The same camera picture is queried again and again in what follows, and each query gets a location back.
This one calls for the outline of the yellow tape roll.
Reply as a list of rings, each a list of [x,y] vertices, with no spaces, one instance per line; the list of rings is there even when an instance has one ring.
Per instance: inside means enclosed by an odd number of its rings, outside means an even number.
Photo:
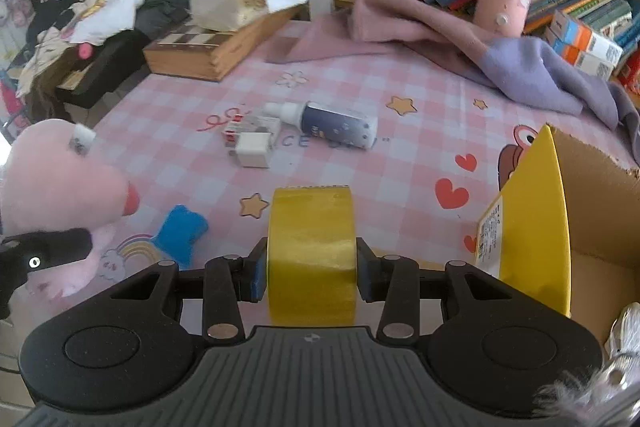
[[[272,324],[354,324],[357,247],[349,188],[287,187],[274,191],[267,263]]]

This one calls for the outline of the white power adapter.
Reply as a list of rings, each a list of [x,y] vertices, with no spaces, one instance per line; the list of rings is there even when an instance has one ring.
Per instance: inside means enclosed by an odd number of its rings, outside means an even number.
[[[271,152],[269,132],[242,132],[235,144],[235,156],[243,168],[268,168]]]

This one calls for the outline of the red white small box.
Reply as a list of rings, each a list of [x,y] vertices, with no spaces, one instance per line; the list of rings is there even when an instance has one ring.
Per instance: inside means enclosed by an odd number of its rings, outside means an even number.
[[[244,132],[269,133],[269,146],[274,147],[281,132],[281,121],[278,118],[264,115],[236,115],[234,116],[222,132],[224,146],[235,148],[240,139],[240,134]]]

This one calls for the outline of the dark blue spray bottle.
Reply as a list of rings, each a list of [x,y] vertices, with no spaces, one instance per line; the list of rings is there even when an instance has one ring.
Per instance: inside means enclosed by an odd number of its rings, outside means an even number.
[[[303,134],[363,150],[370,150],[378,135],[378,118],[351,109],[314,102],[268,102],[262,113]]]

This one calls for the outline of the pink plush toy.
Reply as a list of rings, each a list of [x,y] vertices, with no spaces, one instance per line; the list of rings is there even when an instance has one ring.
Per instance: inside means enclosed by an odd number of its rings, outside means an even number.
[[[49,301],[70,297],[98,272],[116,223],[139,208],[134,184],[100,156],[96,134],[82,124],[47,119],[14,141],[1,175],[1,225],[6,237],[85,229],[91,249],[60,267],[40,265],[29,291]]]

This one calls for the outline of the pink checkered tablecloth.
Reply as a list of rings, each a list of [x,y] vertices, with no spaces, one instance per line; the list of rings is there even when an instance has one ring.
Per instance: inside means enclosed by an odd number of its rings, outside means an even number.
[[[222,142],[224,123],[265,101],[319,101],[378,116],[372,150],[284,127],[267,168],[243,168]],[[501,157],[551,124],[566,168],[570,234],[578,248],[574,310],[598,335],[634,299],[639,182],[622,138],[589,114],[518,105],[414,52],[274,65],[258,49],[220,83],[149,75],[105,116],[89,120],[104,157],[140,192],[101,251],[92,296],[156,261],[152,236],[172,207],[201,213],[194,265],[243,254],[268,228],[274,191],[346,185],[357,233],[380,254],[422,265],[471,259],[476,227],[498,193]]]

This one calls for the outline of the yellow cardboard box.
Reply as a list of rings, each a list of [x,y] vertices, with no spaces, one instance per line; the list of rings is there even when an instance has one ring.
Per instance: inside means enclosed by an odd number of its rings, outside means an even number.
[[[639,299],[639,171],[542,127],[477,225],[478,269],[605,343]]]

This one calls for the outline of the wooden chess board box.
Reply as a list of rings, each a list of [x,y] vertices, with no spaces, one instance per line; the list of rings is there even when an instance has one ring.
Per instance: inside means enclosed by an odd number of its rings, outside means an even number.
[[[144,48],[146,64],[158,75],[221,82],[301,9],[265,15],[237,31],[205,29],[187,20]]]

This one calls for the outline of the pink purple blanket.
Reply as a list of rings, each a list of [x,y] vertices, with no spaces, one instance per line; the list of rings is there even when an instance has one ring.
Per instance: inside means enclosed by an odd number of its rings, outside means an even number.
[[[639,113],[618,84],[568,64],[537,37],[499,36],[418,0],[355,0],[313,20],[297,38],[274,39],[267,60],[384,54],[395,43],[518,104],[574,116],[590,109],[608,129],[624,127],[631,156],[639,155]]]

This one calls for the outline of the dark grey garment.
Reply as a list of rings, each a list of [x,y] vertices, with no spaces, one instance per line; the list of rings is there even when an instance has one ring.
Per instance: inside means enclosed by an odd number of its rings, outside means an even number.
[[[143,0],[137,8],[134,28],[155,40],[183,22],[190,14],[190,0]]]

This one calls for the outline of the white garment pile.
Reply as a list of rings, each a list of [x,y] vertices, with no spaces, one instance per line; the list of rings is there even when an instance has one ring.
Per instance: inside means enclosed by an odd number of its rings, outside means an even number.
[[[99,7],[75,25],[67,41],[102,46],[110,37],[134,28],[137,9],[144,0],[100,0]]]

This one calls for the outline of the orange white small boxes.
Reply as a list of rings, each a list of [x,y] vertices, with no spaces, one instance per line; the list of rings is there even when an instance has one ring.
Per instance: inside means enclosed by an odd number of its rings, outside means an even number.
[[[562,11],[554,13],[544,41],[565,62],[604,81],[610,79],[623,54],[615,42]]]

